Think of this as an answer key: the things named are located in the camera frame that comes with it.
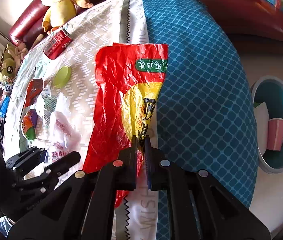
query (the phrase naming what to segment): red wrapper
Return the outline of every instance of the red wrapper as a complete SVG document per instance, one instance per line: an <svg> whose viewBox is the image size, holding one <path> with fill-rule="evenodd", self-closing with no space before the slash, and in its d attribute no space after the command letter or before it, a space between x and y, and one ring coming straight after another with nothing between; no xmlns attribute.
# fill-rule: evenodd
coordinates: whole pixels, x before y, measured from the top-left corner
<svg viewBox="0 0 283 240"><path fill-rule="evenodd" d="M56 59L72 42L72 40L73 39L70 37L69 33L64 29L61 29L49 39L43 49L43 52L49 59Z"/></svg>
<svg viewBox="0 0 283 240"><path fill-rule="evenodd" d="M146 136L168 58L165 44L114 44L96 55L96 83L99 86L94 111L94 129L83 170L98 171L131 146L132 136L141 142ZM138 151L137 174L143 163ZM115 207L128 192L118 191Z"/></svg>

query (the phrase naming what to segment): coca-cola can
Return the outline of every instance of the coca-cola can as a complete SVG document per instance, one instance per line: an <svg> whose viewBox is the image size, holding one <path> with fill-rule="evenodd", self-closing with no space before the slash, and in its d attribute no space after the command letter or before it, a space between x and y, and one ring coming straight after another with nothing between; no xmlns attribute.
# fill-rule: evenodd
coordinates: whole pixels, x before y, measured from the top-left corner
<svg viewBox="0 0 283 240"><path fill-rule="evenodd" d="M44 54L51 60L56 59L72 42L72 38L66 30L61 29L51 37L43 49Z"/></svg>

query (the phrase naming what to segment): blue fabric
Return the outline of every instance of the blue fabric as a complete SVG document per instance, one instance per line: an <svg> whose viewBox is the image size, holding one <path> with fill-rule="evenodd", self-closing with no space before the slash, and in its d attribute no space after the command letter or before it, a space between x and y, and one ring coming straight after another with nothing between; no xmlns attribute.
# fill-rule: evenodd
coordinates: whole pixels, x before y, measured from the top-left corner
<svg viewBox="0 0 283 240"><path fill-rule="evenodd" d="M143 0L150 43L169 45L157 103L158 145L183 169L207 169L249 207L258 155L256 121L234 46L198 0ZM159 193L157 239L169 239Z"/></svg>

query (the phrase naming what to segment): floor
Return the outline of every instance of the floor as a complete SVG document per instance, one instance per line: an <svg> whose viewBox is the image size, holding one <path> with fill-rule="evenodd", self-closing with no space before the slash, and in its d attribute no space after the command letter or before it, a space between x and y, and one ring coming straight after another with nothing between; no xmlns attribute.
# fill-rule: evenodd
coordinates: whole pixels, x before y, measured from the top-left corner
<svg viewBox="0 0 283 240"><path fill-rule="evenodd" d="M283 56L240 54L240 58L250 86L265 75L273 75L283 81ZM271 175L258 168L250 211L272 235L283 225L283 172Z"/></svg>

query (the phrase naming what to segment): pink paper cup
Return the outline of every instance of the pink paper cup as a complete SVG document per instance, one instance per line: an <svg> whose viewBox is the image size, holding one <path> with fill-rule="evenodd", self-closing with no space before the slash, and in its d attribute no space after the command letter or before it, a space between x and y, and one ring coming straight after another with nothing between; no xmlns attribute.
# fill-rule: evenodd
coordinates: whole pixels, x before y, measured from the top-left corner
<svg viewBox="0 0 283 240"><path fill-rule="evenodd" d="M273 118L268 122L267 149L280 151L283 144L283 119Z"/></svg>

